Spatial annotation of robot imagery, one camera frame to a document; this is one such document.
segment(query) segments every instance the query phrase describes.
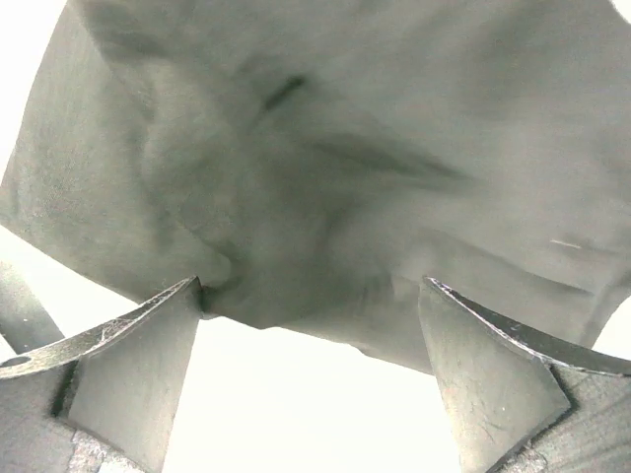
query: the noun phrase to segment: dark gray cloth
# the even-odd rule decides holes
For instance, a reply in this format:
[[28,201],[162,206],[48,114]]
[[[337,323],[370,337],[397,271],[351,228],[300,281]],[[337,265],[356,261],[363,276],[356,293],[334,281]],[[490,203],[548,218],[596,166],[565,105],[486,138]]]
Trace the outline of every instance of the dark gray cloth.
[[76,0],[0,223],[135,301],[197,274],[422,371],[396,275],[591,346],[631,288],[630,124],[607,0]]

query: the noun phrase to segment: cloth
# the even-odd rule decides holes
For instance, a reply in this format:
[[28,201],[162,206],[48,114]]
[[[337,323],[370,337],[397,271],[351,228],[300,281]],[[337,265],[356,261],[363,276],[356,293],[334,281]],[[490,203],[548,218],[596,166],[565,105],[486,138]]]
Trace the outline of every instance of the cloth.
[[73,0],[0,224],[420,371],[424,275],[590,347],[631,292],[629,44],[606,0]]

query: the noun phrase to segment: wrinkled fabric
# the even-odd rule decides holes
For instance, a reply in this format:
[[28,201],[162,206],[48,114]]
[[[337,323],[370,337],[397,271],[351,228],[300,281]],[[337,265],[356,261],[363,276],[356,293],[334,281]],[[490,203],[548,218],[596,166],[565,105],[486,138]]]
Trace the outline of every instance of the wrinkled fabric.
[[591,346],[631,293],[630,123],[607,0],[73,0],[0,223],[424,372],[424,275]]

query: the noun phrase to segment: white background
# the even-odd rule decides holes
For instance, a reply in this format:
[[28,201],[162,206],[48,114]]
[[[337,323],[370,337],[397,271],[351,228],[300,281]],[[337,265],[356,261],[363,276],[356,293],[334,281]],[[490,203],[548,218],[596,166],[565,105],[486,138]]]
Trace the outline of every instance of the white background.
[[[631,1],[616,3],[631,18]],[[62,5],[60,0],[0,4],[0,175]],[[3,260],[24,272],[67,336],[134,307],[0,228]],[[77,286],[81,297],[70,297]],[[85,306],[97,309],[85,312]],[[612,317],[596,348],[631,360],[630,334],[631,301]],[[9,353],[0,343],[0,360]],[[259,332],[218,318],[200,325],[165,469],[206,471],[459,469],[432,377],[368,359],[348,346],[282,329]]]

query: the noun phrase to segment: gray fabric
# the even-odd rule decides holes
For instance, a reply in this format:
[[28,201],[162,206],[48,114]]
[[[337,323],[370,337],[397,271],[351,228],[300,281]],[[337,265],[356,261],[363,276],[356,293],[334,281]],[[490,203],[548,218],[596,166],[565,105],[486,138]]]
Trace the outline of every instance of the gray fabric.
[[135,301],[197,274],[419,370],[392,275],[591,346],[631,284],[629,123],[607,0],[76,0],[0,223]]

